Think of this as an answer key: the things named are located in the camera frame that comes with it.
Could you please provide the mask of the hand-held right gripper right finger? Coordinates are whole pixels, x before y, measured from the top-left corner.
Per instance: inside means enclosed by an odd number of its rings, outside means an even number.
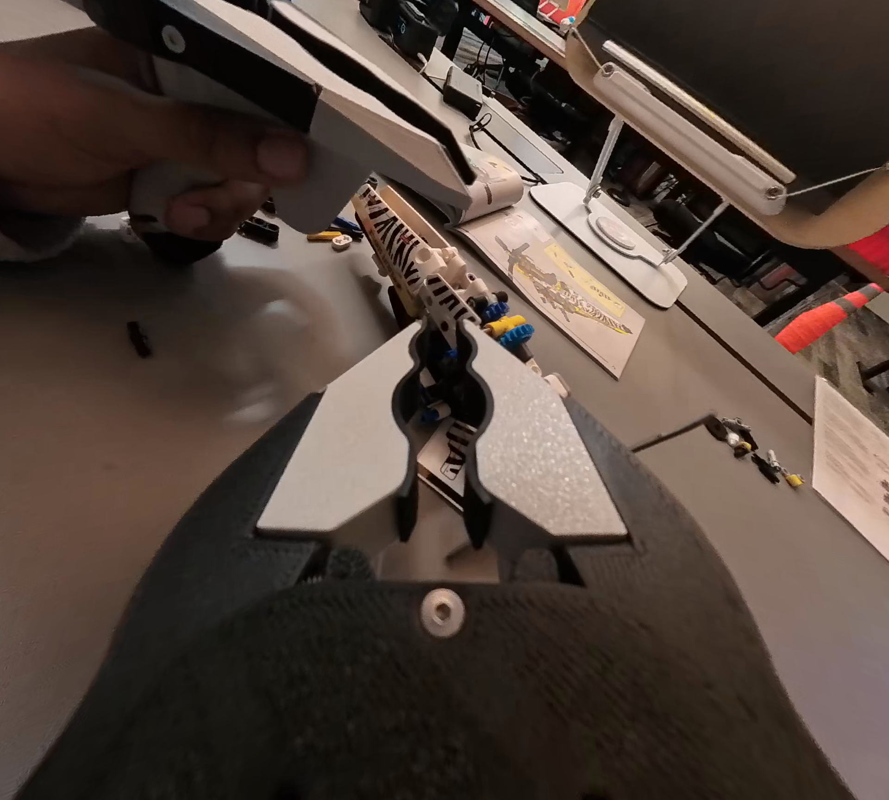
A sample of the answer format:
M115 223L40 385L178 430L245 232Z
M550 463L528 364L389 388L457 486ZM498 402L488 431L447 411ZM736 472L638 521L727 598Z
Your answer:
M475 548L622 542L628 529L562 396L476 325L461 322L480 415L463 519Z

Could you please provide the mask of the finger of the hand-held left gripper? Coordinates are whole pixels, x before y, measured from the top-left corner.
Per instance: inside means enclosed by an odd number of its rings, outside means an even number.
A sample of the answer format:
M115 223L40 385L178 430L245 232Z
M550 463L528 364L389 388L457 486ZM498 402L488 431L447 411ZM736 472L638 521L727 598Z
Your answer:
M274 187L283 223L321 231L373 173L428 200L464 208L464 184L439 143L402 121L372 96L329 72L286 33L256 12L224 0L190 0L197 19L219 35L219 48L245 48L257 70L206 73L209 104L264 126L301 133L308 170L295 187Z
M367 62L362 54L291 2L273 0L269 6L269 21L329 72L372 96L402 121L435 139L447 153L462 183L476 181L476 172L451 129L391 75Z

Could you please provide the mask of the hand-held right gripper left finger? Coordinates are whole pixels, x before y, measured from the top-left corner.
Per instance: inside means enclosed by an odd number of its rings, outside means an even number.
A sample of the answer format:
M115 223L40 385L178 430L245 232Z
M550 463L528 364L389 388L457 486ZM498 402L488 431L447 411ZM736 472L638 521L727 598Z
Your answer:
M417 521L406 430L419 375L416 322L328 384L257 523L268 537L390 545Z

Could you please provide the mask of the white striped lego model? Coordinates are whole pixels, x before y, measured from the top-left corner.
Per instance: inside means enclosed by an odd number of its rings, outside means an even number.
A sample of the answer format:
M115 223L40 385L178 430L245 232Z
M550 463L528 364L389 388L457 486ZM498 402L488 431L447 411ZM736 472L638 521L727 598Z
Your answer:
M425 319L428 343L419 374L419 422L432 432L418 455L419 479L462 511L465 463L475 428L459 420L452 403L462 369L457 331L476 325L529 370L542 376L529 347L534 328L510 311L508 295L493 291L391 186L366 182L351 200L357 224L390 282L390 301L401 327Z

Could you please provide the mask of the lego instruction booklet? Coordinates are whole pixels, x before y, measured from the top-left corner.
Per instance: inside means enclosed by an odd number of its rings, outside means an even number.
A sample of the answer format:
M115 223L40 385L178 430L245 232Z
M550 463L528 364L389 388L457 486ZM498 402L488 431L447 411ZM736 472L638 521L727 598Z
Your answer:
M645 319L600 283L522 208L526 179L508 162L472 146L476 175L457 233L550 322L619 379Z

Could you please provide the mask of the black grey lego subassembly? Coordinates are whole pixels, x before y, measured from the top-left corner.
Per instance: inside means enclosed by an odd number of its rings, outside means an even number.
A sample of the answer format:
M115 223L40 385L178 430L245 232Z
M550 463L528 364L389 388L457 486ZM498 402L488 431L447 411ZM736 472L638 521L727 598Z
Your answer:
M672 441L691 433L697 428L704 428L718 442L728 445L737 459L758 451L758 443L752 435L750 426L740 419L722 419L715 413L707 413L695 418L671 431L660 433L645 441L632 445L629 450L640 453L657 445Z

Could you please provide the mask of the small black yellow lego piece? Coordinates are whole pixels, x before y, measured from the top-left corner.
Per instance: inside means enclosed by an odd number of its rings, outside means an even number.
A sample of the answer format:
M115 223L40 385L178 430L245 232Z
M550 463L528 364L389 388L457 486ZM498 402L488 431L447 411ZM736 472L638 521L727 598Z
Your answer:
M802 475L791 473L784 468L782 463L777 459L774 450L769 449L764 455L758 450L752 450L750 452L750 460L757 467L758 471L771 483L777 484L783 481L793 489L798 489L806 484Z

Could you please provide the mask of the person's left hand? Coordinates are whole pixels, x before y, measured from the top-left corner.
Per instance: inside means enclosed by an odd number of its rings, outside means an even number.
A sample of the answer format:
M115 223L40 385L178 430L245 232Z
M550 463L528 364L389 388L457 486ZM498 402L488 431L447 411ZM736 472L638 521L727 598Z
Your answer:
M175 235L222 242L277 187L305 178L297 133L110 84L61 61L2 54L2 259L65 247L83 219L121 213L135 172L161 162L214 184L168 200Z

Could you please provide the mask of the black equipment case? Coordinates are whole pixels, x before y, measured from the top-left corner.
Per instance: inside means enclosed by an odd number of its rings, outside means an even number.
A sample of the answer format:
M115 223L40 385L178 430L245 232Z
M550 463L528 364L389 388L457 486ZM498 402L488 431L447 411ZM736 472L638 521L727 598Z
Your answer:
M359 0L359 11L372 28L390 34L397 22L401 3L401 0Z
M395 50L411 61L429 60L458 11L457 0L398 0L390 22Z

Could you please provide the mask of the black power adapter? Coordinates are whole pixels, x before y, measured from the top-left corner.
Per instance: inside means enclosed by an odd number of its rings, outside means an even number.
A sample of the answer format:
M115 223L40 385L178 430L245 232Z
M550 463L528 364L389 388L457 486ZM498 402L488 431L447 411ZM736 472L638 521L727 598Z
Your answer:
M445 105L473 122L483 108L483 86L480 81L453 65L446 72L441 95Z

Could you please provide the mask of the long wooden table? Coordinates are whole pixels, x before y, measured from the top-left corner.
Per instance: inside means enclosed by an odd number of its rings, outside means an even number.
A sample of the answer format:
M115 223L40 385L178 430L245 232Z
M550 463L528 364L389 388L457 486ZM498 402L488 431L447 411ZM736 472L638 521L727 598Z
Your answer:
M545 25L542 19L525 11L511 0L458 1L461 26L467 26L466 19L468 19L471 9L476 8L483 14L491 16L503 28L533 47L546 59L567 70L565 37Z

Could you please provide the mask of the white tablet stand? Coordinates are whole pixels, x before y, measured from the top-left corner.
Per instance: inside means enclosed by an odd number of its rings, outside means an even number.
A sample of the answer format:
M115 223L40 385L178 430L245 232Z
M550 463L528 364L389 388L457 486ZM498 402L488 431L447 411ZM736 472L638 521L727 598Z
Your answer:
M586 187L571 182L540 184L531 189L530 197L651 305L666 309L676 303L687 285L680 271L669 269L669 264L696 242L729 204L720 204L678 248L658 250L613 212L617 204L602 188L606 164L623 126L624 120L614 116Z

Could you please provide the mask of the white printed paper sheet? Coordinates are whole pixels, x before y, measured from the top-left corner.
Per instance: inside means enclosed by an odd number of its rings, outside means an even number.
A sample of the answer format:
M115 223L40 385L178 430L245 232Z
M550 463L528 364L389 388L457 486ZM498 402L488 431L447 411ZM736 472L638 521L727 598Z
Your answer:
M822 377L815 379L812 486L888 558L888 438Z

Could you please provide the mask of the red fabric object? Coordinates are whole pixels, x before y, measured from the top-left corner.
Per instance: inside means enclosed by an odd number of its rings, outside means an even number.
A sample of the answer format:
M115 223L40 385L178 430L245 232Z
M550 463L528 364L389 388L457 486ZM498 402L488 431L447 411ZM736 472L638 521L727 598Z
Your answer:
M888 227L840 249L841 259L852 269L888 290Z

